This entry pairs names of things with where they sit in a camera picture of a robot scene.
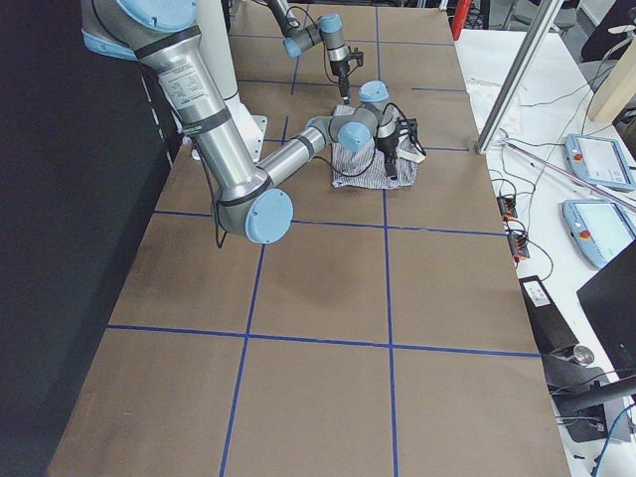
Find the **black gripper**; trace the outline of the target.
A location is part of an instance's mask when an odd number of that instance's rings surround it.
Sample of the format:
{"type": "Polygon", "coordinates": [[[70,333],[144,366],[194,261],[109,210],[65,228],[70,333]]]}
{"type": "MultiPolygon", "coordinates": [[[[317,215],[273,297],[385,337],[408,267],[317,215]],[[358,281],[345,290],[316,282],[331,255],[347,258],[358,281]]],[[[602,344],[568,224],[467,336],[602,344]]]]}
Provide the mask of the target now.
{"type": "Polygon", "coordinates": [[[412,148],[420,153],[420,144],[417,137],[417,120],[415,118],[395,118],[393,121],[380,128],[376,136],[376,148],[384,155],[384,167],[389,179],[398,177],[397,149],[401,142],[400,137],[406,134],[412,148]]]}
{"type": "Polygon", "coordinates": [[[347,84],[351,72],[350,62],[354,62],[356,67],[364,65],[364,53],[358,48],[341,46],[328,49],[327,58],[330,63],[331,73],[338,79],[338,89],[344,104],[350,103],[350,87],[347,84]]]}

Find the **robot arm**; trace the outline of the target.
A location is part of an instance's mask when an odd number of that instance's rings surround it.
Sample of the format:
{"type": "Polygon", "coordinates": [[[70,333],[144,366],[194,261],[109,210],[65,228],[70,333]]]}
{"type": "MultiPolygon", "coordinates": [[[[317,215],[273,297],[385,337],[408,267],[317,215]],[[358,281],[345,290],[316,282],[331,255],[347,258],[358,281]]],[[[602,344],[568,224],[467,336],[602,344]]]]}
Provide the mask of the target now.
{"type": "Polygon", "coordinates": [[[286,1],[265,1],[283,35],[282,44],[290,58],[321,45],[323,66],[327,80],[336,84],[344,104],[350,104],[350,75],[364,65],[364,53],[348,46],[343,33],[342,19],[337,13],[325,14],[314,20],[307,12],[309,24],[302,27],[293,15],[293,7],[286,1]]]}
{"type": "Polygon", "coordinates": [[[150,72],[198,150],[217,229],[255,243],[288,231],[293,206],[280,184],[332,144],[359,151],[374,144],[390,177],[399,139],[416,122],[389,100],[383,82],[361,86],[352,112],[318,116],[266,157],[260,128],[240,101],[221,1],[84,1],[82,36],[92,52],[134,61],[150,72]]]}

